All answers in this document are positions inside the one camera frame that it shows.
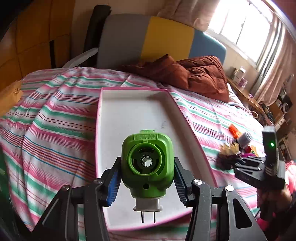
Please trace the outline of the right hand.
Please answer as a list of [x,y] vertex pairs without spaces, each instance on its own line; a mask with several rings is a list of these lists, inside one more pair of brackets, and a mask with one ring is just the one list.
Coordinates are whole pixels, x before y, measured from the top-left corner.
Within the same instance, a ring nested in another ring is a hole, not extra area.
[[270,221],[278,211],[276,201],[274,198],[270,199],[270,197],[271,194],[281,194],[287,187],[285,172],[285,162],[281,160],[277,164],[264,164],[260,171],[256,188],[261,190],[262,194],[267,195],[260,206],[260,218],[262,220]]

